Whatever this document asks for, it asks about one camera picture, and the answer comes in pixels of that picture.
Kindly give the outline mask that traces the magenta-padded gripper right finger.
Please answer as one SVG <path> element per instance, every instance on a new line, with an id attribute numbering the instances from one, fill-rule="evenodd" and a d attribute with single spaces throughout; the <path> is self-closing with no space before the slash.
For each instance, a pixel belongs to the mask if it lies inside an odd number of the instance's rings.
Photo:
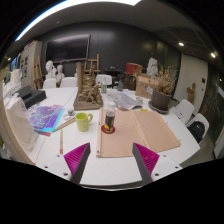
<path id="1" fill-rule="evenodd" d="M 152 183 L 182 169 L 168 155 L 159 155 L 145 146 L 133 144 L 132 153 L 144 185 Z"/>

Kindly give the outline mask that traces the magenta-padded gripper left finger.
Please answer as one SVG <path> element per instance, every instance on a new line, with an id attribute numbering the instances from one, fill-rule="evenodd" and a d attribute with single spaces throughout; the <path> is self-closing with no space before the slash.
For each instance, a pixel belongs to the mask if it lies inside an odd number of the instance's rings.
<path id="1" fill-rule="evenodd" d="M 58 154 L 43 169 L 72 183 L 79 184 L 90 154 L 90 144 L 85 143 L 65 155 Z"/>

